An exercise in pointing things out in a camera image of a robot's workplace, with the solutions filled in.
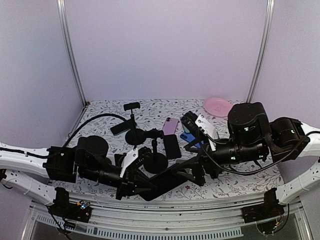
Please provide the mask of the black phone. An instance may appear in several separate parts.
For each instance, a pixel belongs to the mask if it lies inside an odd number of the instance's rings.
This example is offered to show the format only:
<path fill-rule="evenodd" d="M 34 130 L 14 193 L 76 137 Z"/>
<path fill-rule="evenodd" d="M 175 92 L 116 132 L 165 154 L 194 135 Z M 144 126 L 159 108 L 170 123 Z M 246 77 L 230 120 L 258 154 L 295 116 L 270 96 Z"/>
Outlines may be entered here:
<path fill-rule="evenodd" d="M 187 179 L 172 172 L 173 165 L 163 172 L 151 177 L 149 182 L 156 186 L 156 190 L 140 193 L 139 196 L 145 201 L 152 201 L 174 188 L 184 184 Z"/>
<path fill-rule="evenodd" d="M 182 157 L 180 145 L 175 134 L 164 135 L 163 144 L 168 160 L 179 159 Z"/>
<path fill-rule="evenodd" d="M 122 133 L 125 133 L 131 129 L 131 127 L 136 126 L 136 123 L 133 123 L 131 120 L 127 120 L 124 122 L 121 122 L 113 127 L 110 128 L 111 133 L 114 136 L 120 135 Z"/>

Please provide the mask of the blue phone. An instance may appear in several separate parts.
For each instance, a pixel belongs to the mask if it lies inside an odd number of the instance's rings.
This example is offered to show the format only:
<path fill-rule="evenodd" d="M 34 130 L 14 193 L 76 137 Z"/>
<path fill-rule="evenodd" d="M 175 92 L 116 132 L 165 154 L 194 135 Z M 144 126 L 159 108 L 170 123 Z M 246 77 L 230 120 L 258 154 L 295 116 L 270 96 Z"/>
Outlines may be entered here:
<path fill-rule="evenodd" d="M 196 139 L 191 133 L 185 133 L 185 132 L 180 134 L 180 138 L 186 141 L 187 143 L 191 143 Z"/>

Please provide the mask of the teal green phone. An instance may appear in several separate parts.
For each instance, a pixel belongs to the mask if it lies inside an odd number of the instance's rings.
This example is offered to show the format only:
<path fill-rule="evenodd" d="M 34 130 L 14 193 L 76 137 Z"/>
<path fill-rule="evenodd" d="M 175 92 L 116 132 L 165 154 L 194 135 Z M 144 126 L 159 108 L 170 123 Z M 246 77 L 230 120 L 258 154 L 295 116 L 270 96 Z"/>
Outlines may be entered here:
<path fill-rule="evenodd" d="M 185 118 L 184 116 L 181 116 L 181 117 L 180 117 L 180 122 L 181 122 L 181 125 L 182 125 L 182 128 L 183 128 L 184 133 L 190 134 L 191 132 L 190 132 L 190 130 L 188 129 L 188 125 L 186 125 L 187 120 L 186 120 L 186 118 Z"/>

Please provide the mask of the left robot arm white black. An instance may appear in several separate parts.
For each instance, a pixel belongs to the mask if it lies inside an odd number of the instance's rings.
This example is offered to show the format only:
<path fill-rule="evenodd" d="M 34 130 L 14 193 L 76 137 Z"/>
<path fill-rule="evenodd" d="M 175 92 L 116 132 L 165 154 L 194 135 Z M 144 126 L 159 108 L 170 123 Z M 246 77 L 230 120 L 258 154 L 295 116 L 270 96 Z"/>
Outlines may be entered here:
<path fill-rule="evenodd" d="M 109 145 L 99 136 L 80 137 L 75 147 L 23 148 L 0 144 L 0 182 L 22 191 L 63 216 L 74 213 L 65 189 L 43 184 L 29 174 L 75 183 L 80 176 L 116 188 L 116 199 L 153 192 L 157 187 L 134 167 L 137 148 L 123 155 L 120 166 L 107 157 Z"/>

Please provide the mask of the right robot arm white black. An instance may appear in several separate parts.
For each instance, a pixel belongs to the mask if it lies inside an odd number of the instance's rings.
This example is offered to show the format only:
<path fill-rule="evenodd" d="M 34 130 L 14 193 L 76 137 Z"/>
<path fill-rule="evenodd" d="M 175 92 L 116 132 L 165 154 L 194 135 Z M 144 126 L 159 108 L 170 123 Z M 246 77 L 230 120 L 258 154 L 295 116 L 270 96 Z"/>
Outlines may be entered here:
<path fill-rule="evenodd" d="M 199 186 L 205 183 L 205 174 L 212 179 L 221 172 L 251 176 L 281 162 L 320 155 L 318 128 L 289 117 L 269 122 L 260 102 L 232 106 L 227 116 L 229 138 L 219 138 L 202 114 L 189 111 L 181 122 L 195 135 L 200 149 L 172 173 Z"/>

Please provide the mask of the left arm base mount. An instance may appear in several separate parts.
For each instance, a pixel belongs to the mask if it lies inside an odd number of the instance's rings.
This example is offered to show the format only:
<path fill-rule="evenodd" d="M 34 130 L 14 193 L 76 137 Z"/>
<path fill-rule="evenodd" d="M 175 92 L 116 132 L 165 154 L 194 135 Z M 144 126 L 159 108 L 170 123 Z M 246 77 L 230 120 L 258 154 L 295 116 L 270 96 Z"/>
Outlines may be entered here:
<path fill-rule="evenodd" d="M 92 214 L 91 203 L 80 200 L 77 203 L 70 202 L 69 192 L 62 187 L 56 187 L 53 205 L 48 207 L 51 215 L 61 217 L 63 220 L 74 220 L 88 223 Z"/>

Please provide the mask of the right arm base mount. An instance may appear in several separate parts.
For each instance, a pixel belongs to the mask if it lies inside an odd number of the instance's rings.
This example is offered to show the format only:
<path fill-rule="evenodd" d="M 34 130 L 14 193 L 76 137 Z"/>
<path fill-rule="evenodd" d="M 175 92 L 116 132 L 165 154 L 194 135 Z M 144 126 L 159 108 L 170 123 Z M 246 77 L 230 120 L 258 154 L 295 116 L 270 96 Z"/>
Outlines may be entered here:
<path fill-rule="evenodd" d="M 278 217 L 284 213 L 284 206 L 279 204 L 279 200 L 276 197 L 276 188 L 264 193 L 263 203 L 246 206 L 241 209 L 241 215 L 245 223 Z"/>

